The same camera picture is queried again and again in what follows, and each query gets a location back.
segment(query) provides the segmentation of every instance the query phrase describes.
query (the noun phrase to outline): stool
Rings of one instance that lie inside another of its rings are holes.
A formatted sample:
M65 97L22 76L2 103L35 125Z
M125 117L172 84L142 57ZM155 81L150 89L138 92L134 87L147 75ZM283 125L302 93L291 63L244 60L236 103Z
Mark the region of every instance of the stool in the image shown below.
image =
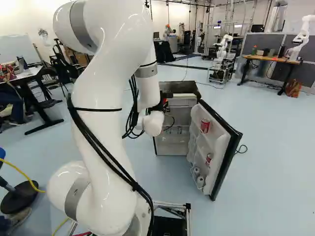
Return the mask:
M5 151L0 148L0 158L5 158ZM38 183L33 180L34 185L38 188ZM36 192L30 182L25 181L12 187L8 182L0 176L0 186L5 188L8 193L0 204L0 210L3 214L16 214L29 207L36 199Z

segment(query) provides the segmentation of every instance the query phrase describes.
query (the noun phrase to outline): open fridge door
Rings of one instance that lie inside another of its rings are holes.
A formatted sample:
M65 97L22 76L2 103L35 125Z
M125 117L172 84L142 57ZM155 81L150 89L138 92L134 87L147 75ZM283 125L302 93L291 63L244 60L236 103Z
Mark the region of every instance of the open fridge door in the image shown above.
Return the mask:
M243 136L205 101L191 109L187 160L196 186L215 201Z

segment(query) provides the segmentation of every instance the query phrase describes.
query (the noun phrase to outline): jeans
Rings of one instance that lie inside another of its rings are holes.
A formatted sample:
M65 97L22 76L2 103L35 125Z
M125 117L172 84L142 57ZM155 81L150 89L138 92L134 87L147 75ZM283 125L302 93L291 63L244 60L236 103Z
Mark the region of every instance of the jeans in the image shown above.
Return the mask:
M2 215L0 216L0 236L5 236L6 231L10 228L11 221L8 219L5 219L5 217Z
M6 106L8 104L13 105L11 118L18 123L23 123L24 122L23 100L17 94L0 91L0 105Z

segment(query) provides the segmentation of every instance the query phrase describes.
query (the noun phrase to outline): whiteboard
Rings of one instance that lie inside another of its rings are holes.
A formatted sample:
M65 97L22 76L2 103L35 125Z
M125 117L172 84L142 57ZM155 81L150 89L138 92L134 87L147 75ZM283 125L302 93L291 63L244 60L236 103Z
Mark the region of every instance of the whiteboard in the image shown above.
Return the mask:
M40 62L28 34L0 36L0 63L23 56L27 64Z

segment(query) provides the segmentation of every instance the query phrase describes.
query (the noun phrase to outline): table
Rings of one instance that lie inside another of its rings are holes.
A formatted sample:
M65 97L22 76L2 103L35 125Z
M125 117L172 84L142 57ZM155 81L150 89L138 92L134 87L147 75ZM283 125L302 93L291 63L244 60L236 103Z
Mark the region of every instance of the table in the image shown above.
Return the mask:
M289 81L289 78L292 74L292 71L293 71L293 68L295 65L300 65L302 62L299 61L299 60L288 60L287 58L278 58L278 57L264 57L264 56L259 56L259 55L255 55L255 56L252 56L252 55L245 55L243 56L244 58L247 59L246 61L246 64L244 66L244 72L243 72L243 75L242 75L242 79L241 81L237 84L237 85L242 85L246 82L249 81L249 79L245 79L246 77L246 74L250 68L250 62L251 60L267 60L267 61L275 61L275 62L280 62L280 63L286 63L290 66L290 70L289 70L289 73L283 83L283 86L281 88L281 90L278 92L278 95L282 95L283 92L285 91L285 87Z
M42 68L43 66L31 67L29 71L24 71L23 73L18 74L16 79L10 80L10 83L12 85L20 86L21 89L23 89L25 93L25 98L35 107L36 111L39 113L40 117L45 122L43 125L25 132L25 135L48 128L50 126L59 124L64 121L64 119L51 120L49 116L46 114L46 112L44 111L44 108L40 105L39 101L36 99L36 97L32 93L32 90L30 89L30 87L28 86L28 83L30 81L40 80L40 78L38 78L38 73L41 71Z

